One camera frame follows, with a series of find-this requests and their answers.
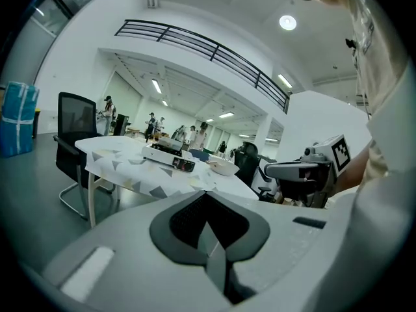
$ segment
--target ceiling light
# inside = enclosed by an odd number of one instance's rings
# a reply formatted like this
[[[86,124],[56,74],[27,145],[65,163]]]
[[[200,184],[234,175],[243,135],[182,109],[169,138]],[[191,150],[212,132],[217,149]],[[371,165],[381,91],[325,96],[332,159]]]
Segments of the ceiling light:
[[[156,80],[151,80],[151,81],[153,82],[153,85],[155,86],[156,91],[157,91],[158,93],[162,94],[162,91],[161,91],[161,89],[159,88],[159,84],[158,84],[158,82],[157,82]]]
[[[34,9],[36,9],[40,15],[45,16],[44,12],[42,12],[40,9],[37,9],[36,7]]]
[[[279,74],[278,75],[279,79],[281,79],[283,81],[283,83],[288,87],[288,88],[292,88],[292,85],[288,82],[288,80],[286,80],[286,78],[282,75]]]
[[[232,112],[228,112],[228,113],[224,113],[224,114],[221,114],[220,115],[220,118],[227,118],[227,117],[231,117],[231,116],[233,116],[234,114],[232,113]]]
[[[279,20],[280,26],[285,30],[293,30],[296,28],[296,20],[290,15],[284,15]]]

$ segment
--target ceiling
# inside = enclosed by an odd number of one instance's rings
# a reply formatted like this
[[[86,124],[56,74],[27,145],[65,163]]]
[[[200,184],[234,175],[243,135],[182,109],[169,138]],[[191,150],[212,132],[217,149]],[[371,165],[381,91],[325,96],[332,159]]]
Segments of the ceiling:
[[[138,55],[119,55],[112,53],[112,60],[121,62],[119,66],[142,85],[152,101],[162,104],[165,100],[169,107],[205,121],[214,119],[210,125],[227,132],[253,136],[256,134],[264,112],[255,105],[238,97],[234,92],[220,89],[212,80],[202,79],[190,70],[178,70],[168,62]],[[152,84],[156,79],[161,86],[159,94]],[[232,112],[234,116],[219,118],[223,113]],[[272,122],[268,138],[280,140],[283,132],[277,122]]]
[[[193,4],[193,7],[198,8],[198,1],[202,0],[176,2]],[[352,36],[352,22],[344,8],[301,0],[211,1],[212,5],[222,3],[237,11],[250,19],[250,22],[258,24],[258,29],[282,42],[297,58],[313,83],[356,74],[349,48],[345,44],[345,38]],[[209,5],[204,4],[203,7],[210,12]],[[279,26],[279,19],[283,15],[291,15],[297,20],[295,30],[286,31]]]

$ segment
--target white table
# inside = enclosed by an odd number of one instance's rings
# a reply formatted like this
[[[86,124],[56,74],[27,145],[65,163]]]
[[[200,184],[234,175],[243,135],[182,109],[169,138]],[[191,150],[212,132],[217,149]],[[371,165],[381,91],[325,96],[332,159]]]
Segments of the white table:
[[[96,224],[94,191],[109,181],[119,187],[163,199],[195,190],[215,190],[258,200],[257,194],[235,175],[213,172],[209,165],[196,161],[193,172],[175,170],[141,155],[145,143],[124,136],[102,136],[77,141],[75,147],[86,153],[88,208],[91,227]]]

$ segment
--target gray floor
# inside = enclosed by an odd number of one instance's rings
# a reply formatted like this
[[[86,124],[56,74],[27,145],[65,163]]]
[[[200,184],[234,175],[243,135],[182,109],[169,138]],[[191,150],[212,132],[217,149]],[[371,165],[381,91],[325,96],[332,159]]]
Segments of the gray floor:
[[[37,272],[90,227],[59,201],[59,192],[73,181],[56,167],[56,151],[52,134],[44,134],[38,135],[31,153],[0,158],[1,225],[18,259]],[[82,211],[78,193],[73,189],[64,198]],[[128,190],[122,190],[121,199],[119,211],[154,201]],[[114,206],[97,191],[97,222],[106,219]]]

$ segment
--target white bowl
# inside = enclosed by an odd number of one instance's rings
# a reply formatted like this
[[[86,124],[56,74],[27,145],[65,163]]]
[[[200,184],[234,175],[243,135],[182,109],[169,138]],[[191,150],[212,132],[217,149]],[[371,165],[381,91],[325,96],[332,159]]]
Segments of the white bowl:
[[[237,165],[234,165],[229,161],[212,156],[209,157],[207,164],[210,166],[212,171],[223,176],[232,176],[240,169]]]

